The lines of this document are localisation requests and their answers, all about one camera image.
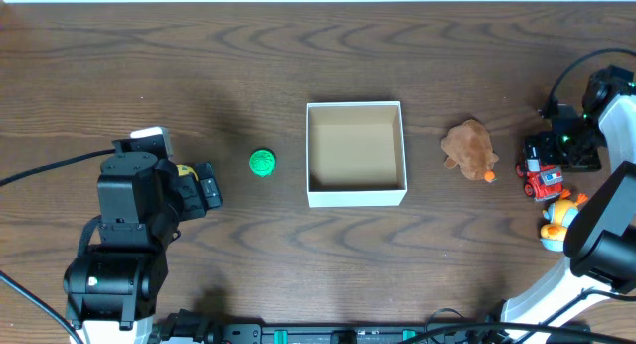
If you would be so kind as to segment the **red toy fire truck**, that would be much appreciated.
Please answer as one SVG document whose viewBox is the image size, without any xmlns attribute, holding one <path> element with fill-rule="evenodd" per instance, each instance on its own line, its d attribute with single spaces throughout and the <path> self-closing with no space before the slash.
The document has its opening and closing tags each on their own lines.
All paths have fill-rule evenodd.
<svg viewBox="0 0 636 344">
<path fill-rule="evenodd" d="M 563 175 L 559 166 L 544 165 L 538 159 L 528 159 L 515 167 L 524 179 L 524 193 L 536 202 L 559 197 L 563 191 Z"/>
</svg>

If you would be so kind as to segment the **yellow blue duck toy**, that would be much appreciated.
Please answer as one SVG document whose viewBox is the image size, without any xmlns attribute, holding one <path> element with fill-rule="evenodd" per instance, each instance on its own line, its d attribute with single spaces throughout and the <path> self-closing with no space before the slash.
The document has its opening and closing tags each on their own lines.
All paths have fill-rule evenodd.
<svg viewBox="0 0 636 344">
<path fill-rule="evenodd" d="M 567 230 L 578 215 L 579 207 L 588 200 L 584 193 L 579 193 L 575 199 L 571 199 L 570 196 L 571 192 L 565 189 L 556 201 L 549 204 L 546 210 L 542 210 L 548 222 L 540 228 L 540 240 L 549 251 L 563 251 Z"/>
</svg>

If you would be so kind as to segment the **brown plush toy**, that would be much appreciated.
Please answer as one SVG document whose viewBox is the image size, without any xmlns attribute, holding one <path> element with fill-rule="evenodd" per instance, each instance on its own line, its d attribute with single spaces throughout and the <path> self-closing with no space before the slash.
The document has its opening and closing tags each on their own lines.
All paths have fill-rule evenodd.
<svg viewBox="0 0 636 344">
<path fill-rule="evenodd" d="M 459 167 L 463 176 L 472 181 L 493 183 L 494 165 L 499 161 L 494 152 L 490 135 L 478 121 L 470 119 L 451 128 L 440 142 L 446 154 L 447 169 Z"/>
</svg>

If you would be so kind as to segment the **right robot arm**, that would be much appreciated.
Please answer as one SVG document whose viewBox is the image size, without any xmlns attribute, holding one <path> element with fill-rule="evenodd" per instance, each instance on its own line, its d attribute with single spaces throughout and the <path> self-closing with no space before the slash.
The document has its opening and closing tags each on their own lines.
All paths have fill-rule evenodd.
<svg viewBox="0 0 636 344">
<path fill-rule="evenodd" d="M 612 173 L 564 239 L 564 255 L 523 294 L 507 300 L 495 334 L 502 343 L 545 343 L 587 308 L 635 288 L 635 84 L 632 72 L 608 66 L 590 76 L 583 121 L 608 149 Z"/>
</svg>

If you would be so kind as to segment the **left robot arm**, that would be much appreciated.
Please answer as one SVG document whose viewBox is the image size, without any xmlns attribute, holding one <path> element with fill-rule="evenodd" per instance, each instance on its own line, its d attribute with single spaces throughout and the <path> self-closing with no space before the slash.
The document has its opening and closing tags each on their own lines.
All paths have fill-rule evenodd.
<svg viewBox="0 0 636 344">
<path fill-rule="evenodd" d="M 97 193 L 101 213 L 64 277 L 67 319 L 85 343 L 145 343 L 179 225 L 222 203 L 215 172 L 208 162 L 118 152 L 102 163 Z"/>
</svg>

